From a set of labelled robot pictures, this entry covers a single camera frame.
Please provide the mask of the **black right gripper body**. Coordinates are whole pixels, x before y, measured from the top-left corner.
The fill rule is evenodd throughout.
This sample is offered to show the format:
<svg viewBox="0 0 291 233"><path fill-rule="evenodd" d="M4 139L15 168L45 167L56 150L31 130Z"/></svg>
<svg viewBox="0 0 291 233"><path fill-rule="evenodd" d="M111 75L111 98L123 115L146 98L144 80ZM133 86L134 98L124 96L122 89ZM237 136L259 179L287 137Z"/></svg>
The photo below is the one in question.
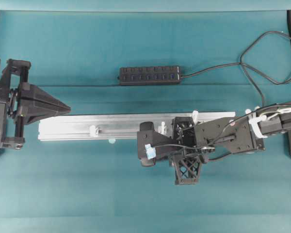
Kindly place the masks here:
<svg viewBox="0 0 291 233"><path fill-rule="evenodd" d="M193 126L191 117L176 117L172 120L172 138L179 145L169 156L169 166L175 171L175 185L191 185L199 181L202 163L195 149Z"/></svg>

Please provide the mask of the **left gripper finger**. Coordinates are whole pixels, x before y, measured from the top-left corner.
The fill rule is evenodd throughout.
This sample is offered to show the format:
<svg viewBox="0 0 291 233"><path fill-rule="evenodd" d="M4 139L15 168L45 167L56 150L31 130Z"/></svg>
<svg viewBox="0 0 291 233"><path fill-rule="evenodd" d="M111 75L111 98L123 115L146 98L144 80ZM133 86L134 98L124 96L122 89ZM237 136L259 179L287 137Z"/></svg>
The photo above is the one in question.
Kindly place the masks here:
<svg viewBox="0 0 291 233"><path fill-rule="evenodd" d="M68 106L56 106L47 103L22 103L17 109L17 117L22 117L25 125L32 124L36 121L62 116L70 113L71 108Z"/></svg>
<svg viewBox="0 0 291 233"><path fill-rule="evenodd" d="M22 83L20 86L20 106L48 111L70 111L71 108L54 98L36 85Z"/></svg>

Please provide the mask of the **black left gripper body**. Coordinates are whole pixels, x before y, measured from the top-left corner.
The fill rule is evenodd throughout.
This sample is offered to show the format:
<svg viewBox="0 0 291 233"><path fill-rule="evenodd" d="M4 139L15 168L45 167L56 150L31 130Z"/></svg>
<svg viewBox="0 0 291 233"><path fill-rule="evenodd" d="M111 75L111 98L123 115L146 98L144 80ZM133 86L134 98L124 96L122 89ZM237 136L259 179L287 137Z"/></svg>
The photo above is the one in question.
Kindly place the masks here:
<svg viewBox="0 0 291 233"><path fill-rule="evenodd" d="M5 113L1 126L1 149L20 149L25 143L24 117L18 115L17 111L20 108L22 84L28 81L30 67L31 63L28 61L9 59L7 61L7 66L2 71L2 77L0 79L0 98L5 101ZM19 77L19 84L14 89L11 88L12 75ZM6 136L7 118L11 118L15 124L15 135L13 137Z"/></svg>

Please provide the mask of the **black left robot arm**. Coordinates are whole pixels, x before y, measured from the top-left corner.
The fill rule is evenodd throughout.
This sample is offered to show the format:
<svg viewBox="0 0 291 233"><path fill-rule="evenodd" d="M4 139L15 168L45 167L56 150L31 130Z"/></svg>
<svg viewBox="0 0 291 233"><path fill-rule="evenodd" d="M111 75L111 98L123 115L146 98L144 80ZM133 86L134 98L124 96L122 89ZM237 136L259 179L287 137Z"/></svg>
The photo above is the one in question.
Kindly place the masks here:
<svg viewBox="0 0 291 233"><path fill-rule="evenodd" d="M0 76L0 149L19 150L24 127L70 113L71 108L28 82L31 63L9 59Z"/></svg>

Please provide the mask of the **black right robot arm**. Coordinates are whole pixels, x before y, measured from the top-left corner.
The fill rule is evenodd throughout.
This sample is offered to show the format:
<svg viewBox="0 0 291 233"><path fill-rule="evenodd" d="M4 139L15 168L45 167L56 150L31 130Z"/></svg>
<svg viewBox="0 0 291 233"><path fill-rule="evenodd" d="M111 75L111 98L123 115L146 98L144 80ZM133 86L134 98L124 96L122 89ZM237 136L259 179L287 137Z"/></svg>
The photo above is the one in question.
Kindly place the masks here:
<svg viewBox="0 0 291 233"><path fill-rule="evenodd" d="M196 184L203 164L264 150L265 138L290 130L291 102L248 110L239 117L178 124L174 130L178 151L169 159L175 169L175 184Z"/></svg>

